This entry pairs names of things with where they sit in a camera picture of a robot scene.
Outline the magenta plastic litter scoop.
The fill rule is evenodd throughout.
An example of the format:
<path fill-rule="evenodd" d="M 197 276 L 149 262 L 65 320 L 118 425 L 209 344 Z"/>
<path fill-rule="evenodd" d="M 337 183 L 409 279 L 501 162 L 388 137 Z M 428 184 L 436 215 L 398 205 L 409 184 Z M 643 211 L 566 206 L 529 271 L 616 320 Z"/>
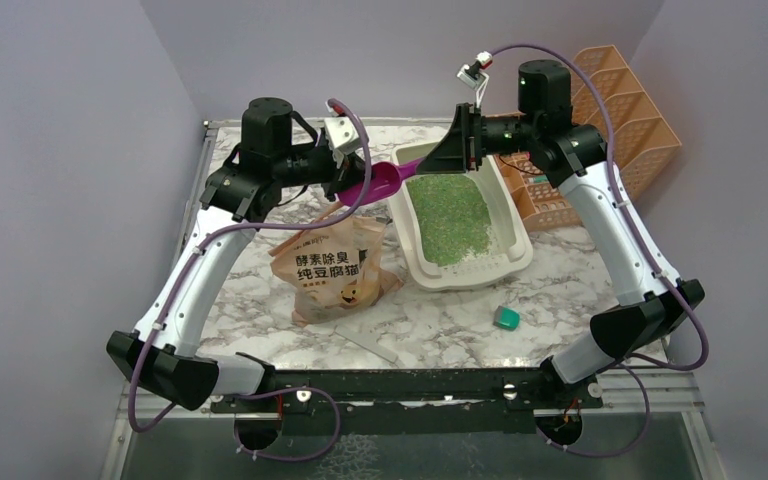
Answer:
<path fill-rule="evenodd" d="M 358 184 L 339 192 L 337 199 L 345 206 L 360 206 L 384 200 L 397 193 L 403 183 L 416 174 L 423 158 L 418 158 L 404 165 L 379 162 L 372 166 L 372 179 L 367 193 L 361 196 L 362 185 Z"/>

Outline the orange cat litter bag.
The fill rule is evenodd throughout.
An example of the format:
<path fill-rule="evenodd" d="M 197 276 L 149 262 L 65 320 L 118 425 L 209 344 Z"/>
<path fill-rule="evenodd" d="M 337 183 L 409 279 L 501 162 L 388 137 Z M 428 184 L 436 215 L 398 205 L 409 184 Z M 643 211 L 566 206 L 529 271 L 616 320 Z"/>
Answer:
<path fill-rule="evenodd" d="M 353 215 L 302 230 L 269 251 L 272 273 L 295 289 L 291 321 L 321 324 L 374 306 L 403 282 L 382 267 L 387 222 Z"/>

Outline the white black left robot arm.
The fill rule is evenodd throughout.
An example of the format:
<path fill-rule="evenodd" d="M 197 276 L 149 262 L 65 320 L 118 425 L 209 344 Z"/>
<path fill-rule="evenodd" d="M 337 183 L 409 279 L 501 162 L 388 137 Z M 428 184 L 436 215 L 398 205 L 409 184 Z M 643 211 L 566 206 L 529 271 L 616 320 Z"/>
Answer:
<path fill-rule="evenodd" d="M 371 190 L 369 138 L 341 101 L 316 129 L 289 101 L 261 97 L 241 120 L 239 141 L 207 177 L 200 211 L 170 277 L 129 332 L 111 334 L 106 351 L 129 382 L 129 411 L 148 391 L 172 407 L 198 409 L 212 396 L 236 395 L 250 410 L 273 401 L 268 365 L 246 354 L 199 355 L 204 326 L 232 267 L 280 205 L 286 188 L 320 184 L 338 194 Z"/>

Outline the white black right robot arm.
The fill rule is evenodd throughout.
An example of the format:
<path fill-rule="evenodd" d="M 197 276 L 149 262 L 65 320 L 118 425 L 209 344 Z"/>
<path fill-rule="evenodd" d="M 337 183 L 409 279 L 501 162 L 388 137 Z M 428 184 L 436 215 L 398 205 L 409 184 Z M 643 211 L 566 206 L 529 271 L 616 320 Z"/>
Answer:
<path fill-rule="evenodd" d="M 618 304 L 593 316 L 587 333 L 541 363 L 537 393 L 552 407 L 684 321 L 699 328 L 695 309 L 705 297 L 700 282 L 682 279 L 641 224 L 620 181 L 612 136 L 574 122 L 576 70 L 565 60 L 521 64 L 518 115 L 487 117 L 476 105 L 457 105 L 448 133 L 416 168 L 419 175 L 461 174 L 479 169 L 486 156 L 526 152 L 594 241 Z"/>

